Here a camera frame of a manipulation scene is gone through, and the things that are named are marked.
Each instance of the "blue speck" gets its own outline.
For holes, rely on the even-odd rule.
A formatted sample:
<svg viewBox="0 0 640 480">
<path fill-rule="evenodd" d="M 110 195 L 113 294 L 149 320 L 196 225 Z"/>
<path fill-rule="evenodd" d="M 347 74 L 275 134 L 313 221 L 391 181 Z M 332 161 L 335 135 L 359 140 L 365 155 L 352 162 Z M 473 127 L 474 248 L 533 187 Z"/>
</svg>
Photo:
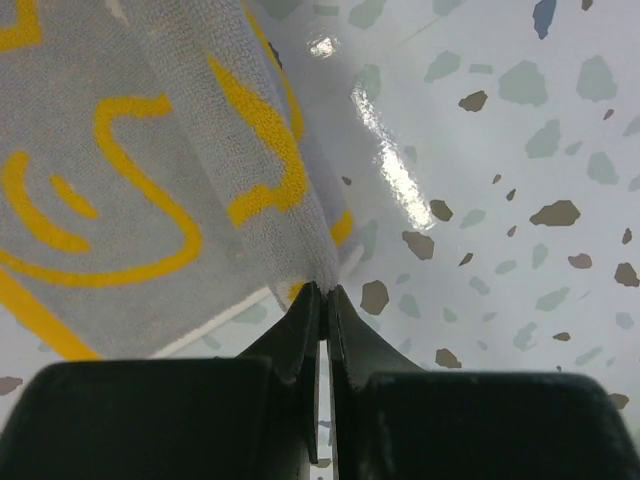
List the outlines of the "blue speck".
<svg viewBox="0 0 640 480">
<path fill-rule="evenodd" d="M 553 22 L 553 14 L 556 11 L 556 1 L 540 0 L 533 9 L 533 29 L 538 32 L 540 40 L 549 33 L 549 26 Z"/>
</svg>

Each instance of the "towel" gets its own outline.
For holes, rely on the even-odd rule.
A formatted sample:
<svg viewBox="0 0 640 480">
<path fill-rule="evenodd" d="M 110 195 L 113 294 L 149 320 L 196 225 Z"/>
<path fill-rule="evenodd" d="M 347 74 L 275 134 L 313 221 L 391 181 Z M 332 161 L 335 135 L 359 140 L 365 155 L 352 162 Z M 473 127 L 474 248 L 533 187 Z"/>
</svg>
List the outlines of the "towel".
<svg viewBox="0 0 640 480">
<path fill-rule="evenodd" d="M 170 354 L 357 245 L 239 0 L 2 2 L 0 303 L 63 357 Z"/>
</svg>

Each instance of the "folded towel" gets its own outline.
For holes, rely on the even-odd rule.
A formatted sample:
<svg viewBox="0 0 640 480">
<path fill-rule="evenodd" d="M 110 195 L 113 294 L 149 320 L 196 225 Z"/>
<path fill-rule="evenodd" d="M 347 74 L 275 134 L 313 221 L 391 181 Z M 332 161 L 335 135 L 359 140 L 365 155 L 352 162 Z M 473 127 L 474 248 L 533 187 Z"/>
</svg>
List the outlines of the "folded towel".
<svg viewBox="0 0 640 480">
<path fill-rule="evenodd" d="M 333 287 L 353 219 L 239 0 L 0 8 L 0 303 L 69 359 Z"/>
</svg>

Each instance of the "brown speck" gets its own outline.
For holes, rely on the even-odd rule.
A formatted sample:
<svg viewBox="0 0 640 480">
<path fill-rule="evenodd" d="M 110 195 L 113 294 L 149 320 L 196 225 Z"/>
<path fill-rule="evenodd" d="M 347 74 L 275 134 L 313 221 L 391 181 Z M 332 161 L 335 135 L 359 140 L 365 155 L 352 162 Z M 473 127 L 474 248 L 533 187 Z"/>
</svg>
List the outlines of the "brown speck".
<svg viewBox="0 0 640 480">
<path fill-rule="evenodd" d="M 622 235 L 622 244 L 626 245 L 633 239 L 633 233 L 628 228 L 624 231 L 624 235 Z"/>
<path fill-rule="evenodd" d="M 431 207 L 431 213 L 435 215 L 435 217 L 443 222 L 448 222 L 453 217 L 453 212 L 447 206 L 444 200 L 431 200 L 429 202 L 429 206 Z"/>
<path fill-rule="evenodd" d="M 581 253 L 575 257 L 569 256 L 567 257 L 567 260 L 569 260 L 569 263 L 574 268 L 591 268 L 593 266 L 591 257 L 586 253 Z"/>
<path fill-rule="evenodd" d="M 362 286 L 362 301 L 360 306 L 371 315 L 380 315 L 384 307 L 389 303 L 389 292 L 380 280 L 365 283 Z"/>
<path fill-rule="evenodd" d="M 15 377 L 0 377 L 0 395 L 9 395 L 22 385 L 23 380 Z"/>
<path fill-rule="evenodd" d="M 460 262 L 460 265 L 458 265 L 459 267 L 461 267 L 462 265 L 466 265 L 467 263 L 469 263 L 471 261 L 471 259 L 473 258 L 473 253 L 469 252 L 467 253 L 464 258 L 462 259 L 462 261 Z"/>
<path fill-rule="evenodd" d="M 462 364 L 458 361 L 458 358 L 451 353 L 451 350 L 448 348 L 442 348 L 436 351 L 436 363 L 441 367 L 462 368 Z"/>
<path fill-rule="evenodd" d="M 560 340 L 561 342 L 568 342 L 569 340 L 571 340 L 571 335 L 569 335 L 569 332 L 560 332 L 560 333 L 556 333 L 553 336 L 554 340 Z"/>
<path fill-rule="evenodd" d="M 616 282 L 624 285 L 625 287 L 639 287 L 640 280 L 638 274 L 630 263 L 620 263 L 616 268 L 616 273 L 613 276 Z"/>
<path fill-rule="evenodd" d="M 568 227 L 580 218 L 580 211 L 571 200 L 558 200 L 552 205 L 546 205 L 538 213 L 532 215 L 529 221 L 534 225 L 547 227 Z"/>
<path fill-rule="evenodd" d="M 431 237 L 422 235 L 420 232 L 402 232 L 402 239 L 407 242 L 409 250 L 420 260 L 433 258 L 435 244 Z"/>
<path fill-rule="evenodd" d="M 479 112 L 484 107 L 487 98 L 487 94 L 479 90 L 460 100 L 458 106 L 464 108 L 467 112 Z"/>
<path fill-rule="evenodd" d="M 609 395 L 609 400 L 613 402 L 618 410 L 622 410 L 629 403 L 629 397 L 621 393 L 612 393 Z"/>
</svg>

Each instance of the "speckled tabletop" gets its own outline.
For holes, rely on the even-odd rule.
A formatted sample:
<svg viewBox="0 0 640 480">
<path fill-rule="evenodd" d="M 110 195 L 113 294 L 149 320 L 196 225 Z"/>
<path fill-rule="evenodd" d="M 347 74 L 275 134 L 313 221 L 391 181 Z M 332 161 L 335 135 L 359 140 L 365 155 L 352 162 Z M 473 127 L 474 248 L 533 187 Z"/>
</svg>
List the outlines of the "speckled tabletop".
<svg viewBox="0 0 640 480">
<path fill-rule="evenodd" d="M 249 7 L 361 226 L 363 318 L 428 369 L 590 375 L 640 442 L 640 5 L 358 1 Z M 266 299 L 179 356 L 233 355 L 280 315 Z M 0 319 L 3 417 L 58 358 Z"/>
</svg>

